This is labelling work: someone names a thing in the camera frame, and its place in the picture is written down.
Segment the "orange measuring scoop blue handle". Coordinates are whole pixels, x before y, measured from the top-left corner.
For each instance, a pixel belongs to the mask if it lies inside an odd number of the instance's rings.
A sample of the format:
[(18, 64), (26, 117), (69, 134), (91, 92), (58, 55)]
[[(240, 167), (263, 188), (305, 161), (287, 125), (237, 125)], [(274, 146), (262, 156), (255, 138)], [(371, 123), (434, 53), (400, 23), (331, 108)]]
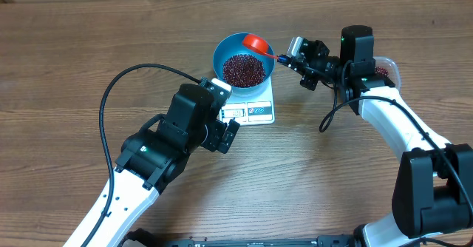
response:
[(271, 55), (269, 50), (269, 44), (263, 38), (254, 35), (254, 34), (247, 34), (243, 40), (242, 45), (247, 49), (253, 51), (254, 53), (272, 58), (281, 64), (289, 64), (289, 58), (285, 55)]

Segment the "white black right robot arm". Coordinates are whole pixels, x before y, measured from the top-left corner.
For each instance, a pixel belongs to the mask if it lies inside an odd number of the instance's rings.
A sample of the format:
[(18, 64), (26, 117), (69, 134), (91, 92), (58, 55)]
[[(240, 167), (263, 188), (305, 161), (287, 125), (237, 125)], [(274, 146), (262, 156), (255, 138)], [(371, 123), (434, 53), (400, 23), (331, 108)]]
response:
[(374, 54), (372, 29), (341, 31), (332, 56), (322, 41), (297, 36), (282, 63), (300, 74), (300, 84), (332, 86), (355, 114), (370, 123), (399, 161), (390, 213), (359, 226), (352, 246), (420, 246), (442, 234), (472, 227), (472, 148), (453, 144), (429, 128), (404, 102), (396, 68)]

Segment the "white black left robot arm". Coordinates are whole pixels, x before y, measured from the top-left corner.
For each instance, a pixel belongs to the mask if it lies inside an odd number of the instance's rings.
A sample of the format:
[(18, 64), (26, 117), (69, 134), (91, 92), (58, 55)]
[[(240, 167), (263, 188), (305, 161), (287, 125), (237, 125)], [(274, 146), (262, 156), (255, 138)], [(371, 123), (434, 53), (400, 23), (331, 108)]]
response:
[(217, 117), (230, 95), (231, 86), (217, 79), (181, 85), (167, 113), (124, 141), (111, 178), (66, 245), (118, 246), (197, 147), (226, 153), (239, 124)]

